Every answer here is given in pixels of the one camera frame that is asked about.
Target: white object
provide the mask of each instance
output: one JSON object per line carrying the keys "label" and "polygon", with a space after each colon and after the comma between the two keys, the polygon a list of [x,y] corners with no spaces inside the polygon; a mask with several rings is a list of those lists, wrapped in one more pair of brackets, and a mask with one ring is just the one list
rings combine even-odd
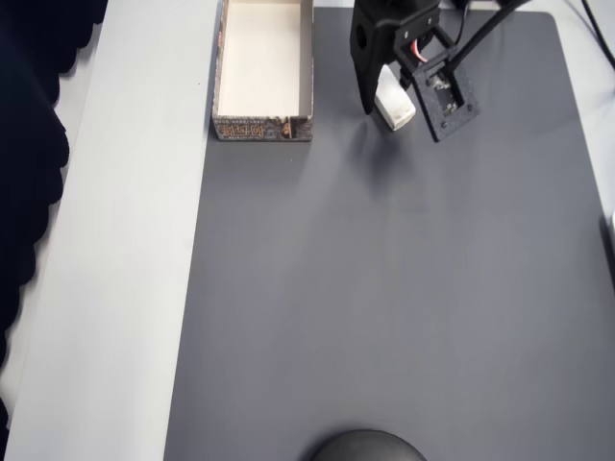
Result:
{"label": "white object", "polygon": [[388,65],[382,67],[376,90],[376,108],[389,128],[396,132],[416,114],[416,107]]}

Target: gray mat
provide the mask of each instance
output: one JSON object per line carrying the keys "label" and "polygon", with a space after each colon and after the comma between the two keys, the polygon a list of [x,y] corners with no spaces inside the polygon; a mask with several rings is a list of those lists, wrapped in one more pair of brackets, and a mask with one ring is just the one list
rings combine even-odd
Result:
{"label": "gray mat", "polygon": [[313,142],[209,140],[165,459],[371,427],[430,461],[612,461],[615,296],[553,20],[471,55],[482,113],[434,144],[363,115],[351,14],[316,11]]}

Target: open box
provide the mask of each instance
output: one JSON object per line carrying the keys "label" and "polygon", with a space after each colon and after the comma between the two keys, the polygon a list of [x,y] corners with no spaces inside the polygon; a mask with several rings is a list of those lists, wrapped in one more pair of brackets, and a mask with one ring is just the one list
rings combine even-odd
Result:
{"label": "open box", "polygon": [[311,140],[313,0],[224,0],[211,118],[223,140]]}

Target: black fabric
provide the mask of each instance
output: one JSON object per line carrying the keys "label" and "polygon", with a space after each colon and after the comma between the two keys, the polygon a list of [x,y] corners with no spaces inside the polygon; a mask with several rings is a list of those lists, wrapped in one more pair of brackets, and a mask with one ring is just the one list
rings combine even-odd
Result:
{"label": "black fabric", "polygon": [[[54,112],[59,74],[75,64],[107,0],[0,0],[0,328],[17,317],[20,286],[37,268],[35,244],[62,196],[68,141]],[[6,358],[2,338],[2,363]],[[0,457],[8,440],[0,403]]]}

